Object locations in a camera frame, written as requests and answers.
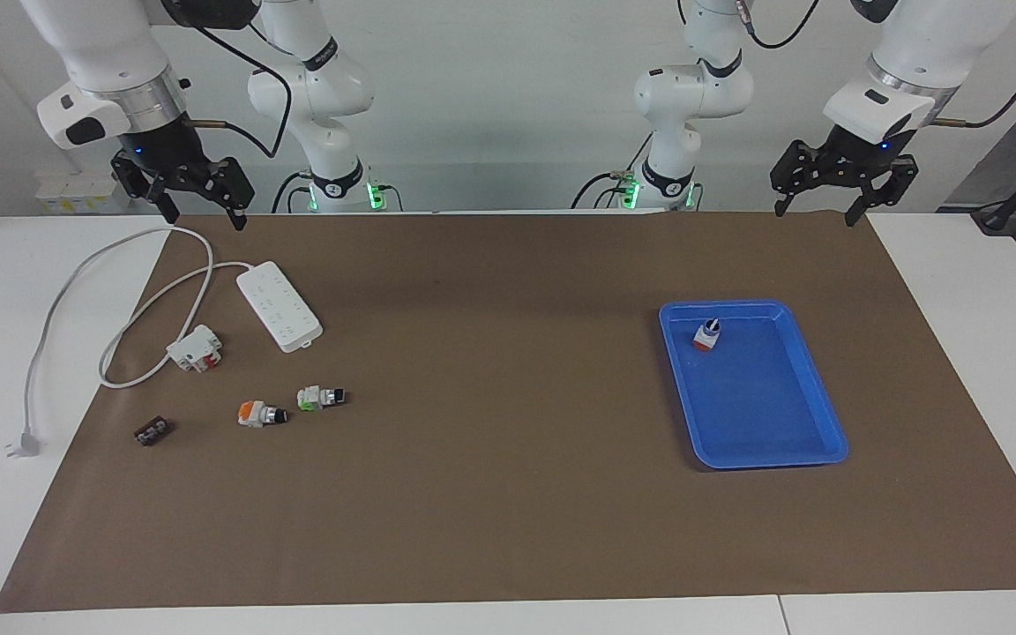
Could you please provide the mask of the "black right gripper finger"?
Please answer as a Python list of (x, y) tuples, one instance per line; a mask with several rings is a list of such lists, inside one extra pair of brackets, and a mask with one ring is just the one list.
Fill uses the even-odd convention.
[(158, 210), (162, 218), (168, 224), (175, 224), (180, 217), (180, 210), (167, 193), (164, 178), (149, 178), (144, 170), (138, 167), (126, 152), (117, 152), (110, 158), (112, 174), (121, 188), (130, 198), (141, 198)]
[(247, 209), (255, 191), (237, 160), (197, 162), (190, 171), (194, 192), (203, 200), (220, 206), (234, 230), (242, 232), (249, 221)]

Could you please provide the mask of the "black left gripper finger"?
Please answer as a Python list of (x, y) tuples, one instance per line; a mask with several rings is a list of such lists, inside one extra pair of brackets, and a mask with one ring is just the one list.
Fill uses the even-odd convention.
[(811, 147), (795, 140), (770, 170), (770, 184), (780, 196), (774, 202), (777, 217), (785, 216), (799, 193), (833, 185), (835, 152), (831, 142)]
[(904, 193), (908, 191), (908, 186), (918, 176), (918, 162), (912, 155), (901, 155), (888, 165), (887, 180), (880, 186), (872, 185), (872, 180), (884, 173), (884, 168), (859, 170), (855, 186), (860, 194), (844, 213), (844, 224), (847, 228), (853, 228), (865, 213), (875, 209), (876, 206), (898, 205)]

